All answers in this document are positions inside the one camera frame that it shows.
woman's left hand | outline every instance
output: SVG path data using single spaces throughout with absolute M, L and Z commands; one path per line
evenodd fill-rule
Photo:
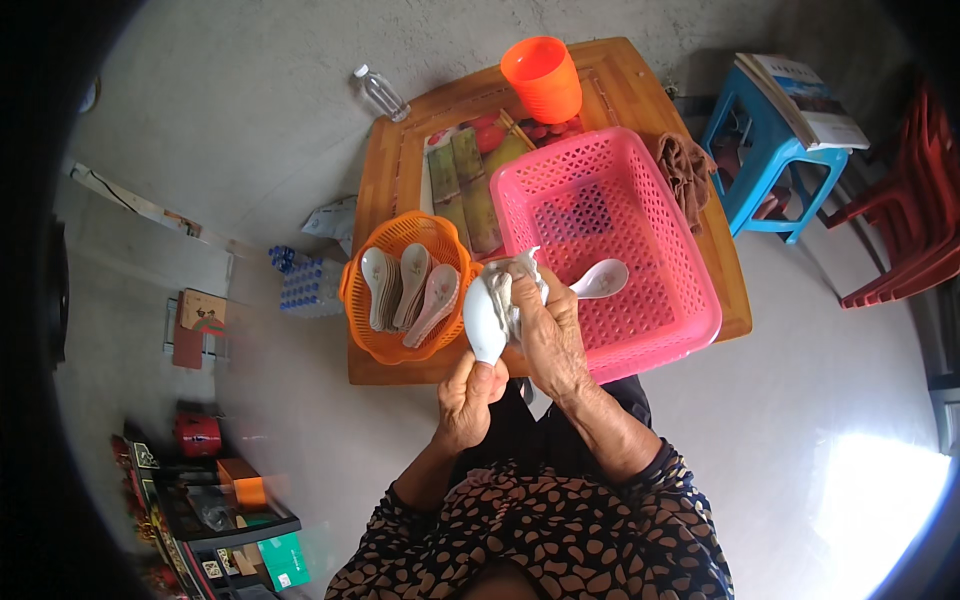
M 434 443 L 459 453 L 483 442 L 490 429 L 489 405 L 503 397 L 509 378 L 502 359 L 491 366 L 467 350 L 437 388 L 440 424 Z

pink plastic basket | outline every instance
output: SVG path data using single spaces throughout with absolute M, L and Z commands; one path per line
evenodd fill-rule
M 551 144 L 501 167 L 491 194 L 507 254 L 567 285 L 603 258 L 627 263 L 618 294 L 582 300 L 580 327 L 598 383 L 687 356 L 723 314 L 707 267 L 660 169 L 636 133 L 614 127 Z

green box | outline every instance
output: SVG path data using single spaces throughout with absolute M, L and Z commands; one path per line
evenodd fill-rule
M 274 589 L 286 589 L 310 581 L 310 572 L 306 569 L 297 534 L 258 541 L 256 547 L 274 582 Z

woman's right hand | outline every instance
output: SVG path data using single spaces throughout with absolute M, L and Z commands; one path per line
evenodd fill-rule
M 522 270 L 508 271 L 514 280 L 511 302 L 520 310 L 520 344 L 534 385 L 559 404 L 582 397 L 596 384 L 587 370 L 587 353 L 577 322 L 577 295 L 552 271 L 539 267 L 550 291 L 544 306 L 532 278 Z

electrical wire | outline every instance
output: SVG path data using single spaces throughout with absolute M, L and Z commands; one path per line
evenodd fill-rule
M 110 187 L 110 184 L 109 184 L 109 183 L 107 183 L 106 181 L 100 179 L 100 177 L 99 177 L 96 173 L 94 173 L 92 169 L 89 170 L 89 171 L 87 171 L 86 173 L 87 173 L 88 175 L 90 175 L 92 178 L 94 178 L 94 179 L 96 179 L 97 181 L 99 181 L 100 183 L 102 183 L 102 184 L 104 185 L 104 187 L 107 189 L 107 191 L 108 191 L 109 193 L 113 194 L 113 198 L 116 198 L 117 200 L 120 201 L 120 204 L 122 204 L 123 206 L 126 206 L 127 208 L 129 208 L 129 209 L 132 210 L 133 212 L 136 212 L 136 210 L 135 210 L 132 206 L 130 206 L 129 204 L 127 204 L 127 203 L 124 201 L 123 198 L 120 198 L 119 196 L 117 196 L 117 193 L 113 191 L 113 188 Z

